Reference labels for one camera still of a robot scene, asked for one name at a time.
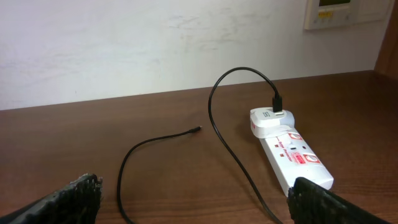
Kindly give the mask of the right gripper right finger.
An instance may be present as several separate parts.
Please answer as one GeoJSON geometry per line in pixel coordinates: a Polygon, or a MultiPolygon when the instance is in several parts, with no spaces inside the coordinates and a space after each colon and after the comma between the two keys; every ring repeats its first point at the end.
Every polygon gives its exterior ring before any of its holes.
{"type": "Polygon", "coordinates": [[[316,183],[298,177],[287,204],[295,224],[388,224],[316,183]]]}

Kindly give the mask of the white USB charger plug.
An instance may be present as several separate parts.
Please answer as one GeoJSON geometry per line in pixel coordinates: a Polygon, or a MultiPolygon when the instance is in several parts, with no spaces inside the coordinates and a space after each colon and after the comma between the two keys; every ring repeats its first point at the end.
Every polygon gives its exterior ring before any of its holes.
{"type": "Polygon", "coordinates": [[[252,109],[250,122],[252,133],[259,139],[290,130],[295,126],[295,118],[290,111],[273,112],[272,107],[252,109]]]}

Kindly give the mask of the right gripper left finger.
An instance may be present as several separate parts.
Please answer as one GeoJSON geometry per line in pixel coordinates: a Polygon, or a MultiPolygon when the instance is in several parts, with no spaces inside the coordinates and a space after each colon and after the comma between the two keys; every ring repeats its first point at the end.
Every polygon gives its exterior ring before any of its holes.
{"type": "Polygon", "coordinates": [[[63,188],[2,216],[1,223],[94,223],[100,209],[102,183],[95,174],[83,174],[63,188]]]}

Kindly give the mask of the white power strip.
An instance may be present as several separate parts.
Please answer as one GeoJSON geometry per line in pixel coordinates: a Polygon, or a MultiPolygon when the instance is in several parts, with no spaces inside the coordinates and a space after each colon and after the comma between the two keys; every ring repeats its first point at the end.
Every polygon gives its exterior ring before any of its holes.
{"type": "Polygon", "coordinates": [[[332,188],[334,178],[296,129],[281,126],[260,140],[284,195],[298,177],[324,189],[332,188]]]}

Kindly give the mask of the white wall control panel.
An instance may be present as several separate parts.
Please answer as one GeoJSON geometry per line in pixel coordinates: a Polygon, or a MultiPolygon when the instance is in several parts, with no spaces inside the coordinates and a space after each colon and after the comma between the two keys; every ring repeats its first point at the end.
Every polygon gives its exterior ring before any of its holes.
{"type": "Polygon", "coordinates": [[[329,29],[384,20],[393,0],[308,0],[303,28],[329,29]]]}

